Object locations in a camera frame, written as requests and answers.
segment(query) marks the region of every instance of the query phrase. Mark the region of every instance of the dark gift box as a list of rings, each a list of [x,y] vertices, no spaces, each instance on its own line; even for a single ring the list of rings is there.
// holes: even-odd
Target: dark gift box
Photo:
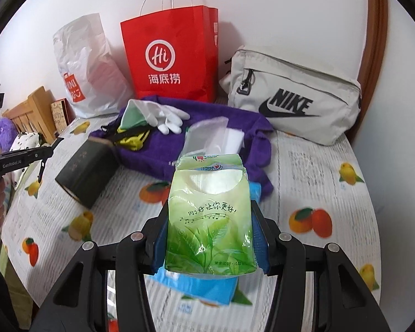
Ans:
[[[113,143],[89,137],[55,180],[72,198],[91,209],[118,166]]]

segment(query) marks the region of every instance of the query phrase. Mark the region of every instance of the white wall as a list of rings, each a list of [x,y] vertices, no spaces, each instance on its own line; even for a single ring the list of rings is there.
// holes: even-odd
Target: white wall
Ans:
[[[380,306],[403,332],[415,318],[415,23],[389,2],[382,73],[353,147],[380,231]]]
[[[113,55],[129,77],[120,22],[137,16],[143,0],[28,0],[0,36],[0,92],[5,108],[41,85],[65,96],[53,54],[53,34],[77,17],[100,12]],[[161,0],[148,0],[145,12]],[[357,76],[364,45],[366,0],[195,0],[219,9],[222,62],[247,44],[286,44]],[[184,6],[189,0],[176,0]]]

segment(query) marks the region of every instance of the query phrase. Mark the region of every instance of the green tissue package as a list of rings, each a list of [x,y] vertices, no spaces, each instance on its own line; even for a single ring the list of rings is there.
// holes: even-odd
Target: green tissue package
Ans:
[[[166,270],[227,278],[257,269],[249,182],[239,155],[180,158],[168,205]]]

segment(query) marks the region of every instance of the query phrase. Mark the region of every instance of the white circle logo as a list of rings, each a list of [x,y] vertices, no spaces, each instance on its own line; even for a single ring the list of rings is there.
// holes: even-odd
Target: white circle logo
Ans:
[[[175,50],[165,40],[152,41],[146,49],[146,62],[155,71],[167,71],[175,63]]]

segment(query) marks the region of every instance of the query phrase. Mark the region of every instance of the zipper pull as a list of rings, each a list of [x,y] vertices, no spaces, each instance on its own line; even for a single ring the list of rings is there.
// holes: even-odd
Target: zipper pull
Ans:
[[[252,78],[253,70],[250,68],[247,77],[242,81],[240,87],[237,88],[237,93],[240,95],[249,96],[250,94],[250,79]]]

